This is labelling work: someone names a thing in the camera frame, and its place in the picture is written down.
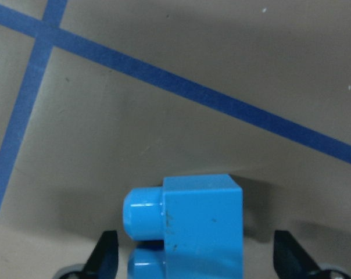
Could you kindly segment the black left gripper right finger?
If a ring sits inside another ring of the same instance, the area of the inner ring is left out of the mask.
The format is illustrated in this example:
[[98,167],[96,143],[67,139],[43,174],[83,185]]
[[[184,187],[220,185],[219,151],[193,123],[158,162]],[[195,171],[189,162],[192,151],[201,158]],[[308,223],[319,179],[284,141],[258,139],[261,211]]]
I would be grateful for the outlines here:
[[275,230],[273,266],[278,278],[350,278],[336,268],[322,269],[286,230]]

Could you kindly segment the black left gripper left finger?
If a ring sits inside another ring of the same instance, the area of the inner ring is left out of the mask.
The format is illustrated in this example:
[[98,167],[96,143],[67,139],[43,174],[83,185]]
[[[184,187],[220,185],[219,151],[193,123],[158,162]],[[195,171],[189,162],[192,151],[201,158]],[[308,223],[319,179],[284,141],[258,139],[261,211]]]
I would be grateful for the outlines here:
[[104,231],[85,264],[65,267],[54,278],[116,278],[118,267],[117,231]]

